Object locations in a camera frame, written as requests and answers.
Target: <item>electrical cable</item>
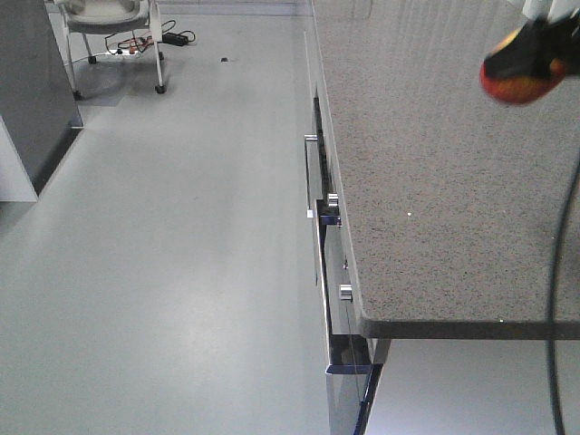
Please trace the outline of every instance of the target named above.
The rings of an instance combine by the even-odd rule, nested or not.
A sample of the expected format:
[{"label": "electrical cable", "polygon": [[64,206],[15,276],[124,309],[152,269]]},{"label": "electrical cable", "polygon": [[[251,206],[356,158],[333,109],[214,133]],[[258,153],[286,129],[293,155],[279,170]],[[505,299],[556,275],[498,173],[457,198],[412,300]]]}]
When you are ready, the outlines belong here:
[{"label": "electrical cable", "polygon": [[179,34],[191,34],[192,37],[191,39],[188,38],[188,43],[191,44],[196,42],[196,34],[194,34],[191,30],[184,30],[183,32],[179,32]]},{"label": "electrical cable", "polygon": [[566,236],[566,229],[568,226],[570,211],[572,203],[578,191],[578,181],[580,180],[580,155],[578,155],[575,165],[575,173],[573,174],[570,184],[566,192],[565,202],[560,212],[560,218],[556,230],[556,241],[554,242],[552,254],[552,267],[550,269],[548,300],[546,317],[549,327],[549,336],[546,340],[546,359],[548,370],[548,382],[550,389],[550,401],[552,405],[552,416],[554,418],[554,426],[556,435],[566,435],[564,420],[562,418],[562,404],[560,401],[560,391],[558,386],[557,376],[557,361],[556,361],[556,289],[558,276],[560,272],[560,264],[562,255],[564,253],[564,238]]},{"label": "electrical cable", "polygon": [[[163,34],[166,34],[167,32],[171,31],[176,25],[177,25],[176,20],[168,20],[161,25],[161,31]],[[130,50],[130,51],[134,50],[136,52],[143,54],[149,47],[153,45],[153,38],[150,35],[150,31],[147,31],[139,36],[135,34],[135,31],[131,31],[131,34],[132,38],[125,39],[117,43],[109,43],[109,40],[117,34],[109,34],[105,36],[104,39],[107,52],[109,52],[109,54],[117,54],[119,50]],[[190,30],[185,30],[180,34],[191,34],[192,38],[188,38],[189,43],[193,43],[196,40],[196,34],[194,34]]]},{"label": "electrical cable", "polygon": [[[98,57],[98,56],[106,56],[107,54],[108,54],[108,53],[106,53],[106,52],[105,52],[105,53],[94,53],[94,54],[93,54],[93,56],[94,56],[94,57]],[[85,61],[85,60],[89,59],[90,57],[91,57],[91,56],[84,56],[84,57],[80,57],[79,59],[75,59],[75,60],[73,60],[73,61],[72,61],[72,63],[77,63],[77,62],[80,62],[80,61]],[[68,62],[65,62],[65,63],[63,63],[63,64],[64,64],[64,66],[68,66],[68,65],[69,65],[69,63],[68,63]]]}]

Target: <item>floor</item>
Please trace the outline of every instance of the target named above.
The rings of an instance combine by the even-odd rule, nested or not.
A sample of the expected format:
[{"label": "floor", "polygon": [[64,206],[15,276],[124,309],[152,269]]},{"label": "floor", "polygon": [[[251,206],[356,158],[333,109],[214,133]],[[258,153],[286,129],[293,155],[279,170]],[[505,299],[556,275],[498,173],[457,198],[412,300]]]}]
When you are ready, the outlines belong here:
[{"label": "floor", "polygon": [[167,93],[77,63],[84,131],[0,208],[1,433],[328,433],[302,18],[167,18]]},{"label": "floor", "polygon": [[[580,433],[580,342],[558,341],[565,433]],[[556,435],[546,344],[393,340],[365,435]]]}]

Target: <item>granite countertop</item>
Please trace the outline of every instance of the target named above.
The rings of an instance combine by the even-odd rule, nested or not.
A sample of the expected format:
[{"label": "granite countertop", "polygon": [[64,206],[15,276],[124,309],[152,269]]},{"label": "granite countertop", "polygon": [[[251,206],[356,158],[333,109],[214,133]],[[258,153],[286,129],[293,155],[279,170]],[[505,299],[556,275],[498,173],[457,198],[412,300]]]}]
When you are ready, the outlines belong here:
[{"label": "granite countertop", "polygon": [[[527,106],[479,87],[523,23],[503,0],[314,0],[362,335],[546,337],[580,83]],[[580,210],[556,319],[580,338]]]}]

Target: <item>cabinet knob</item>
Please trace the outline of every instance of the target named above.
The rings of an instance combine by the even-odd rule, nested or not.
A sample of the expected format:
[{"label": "cabinet knob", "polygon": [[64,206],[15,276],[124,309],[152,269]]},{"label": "cabinet knob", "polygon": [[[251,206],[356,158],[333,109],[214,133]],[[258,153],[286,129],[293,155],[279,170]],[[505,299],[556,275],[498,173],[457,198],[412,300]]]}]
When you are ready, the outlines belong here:
[{"label": "cabinet knob", "polygon": [[338,295],[339,295],[341,301],[352,301],[353,300],[353,286],[350,284],[341,284]]},{"label": "cabinet knob", "polygon": [[328,207],[338,207],[338,194],[329,193],[326,202],[328,204]]}]

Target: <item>cabinet door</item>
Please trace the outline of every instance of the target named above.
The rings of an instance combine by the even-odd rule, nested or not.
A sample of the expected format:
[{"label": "cabinet door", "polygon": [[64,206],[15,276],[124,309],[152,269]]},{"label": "cabinet door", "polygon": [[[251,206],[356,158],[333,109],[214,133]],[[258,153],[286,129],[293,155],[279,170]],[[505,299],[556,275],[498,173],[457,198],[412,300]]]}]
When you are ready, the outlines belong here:
[{"label": "cabinet door", "polygon": [[0,115],[38,192],[80,117],[43,0],[3,2]]}]

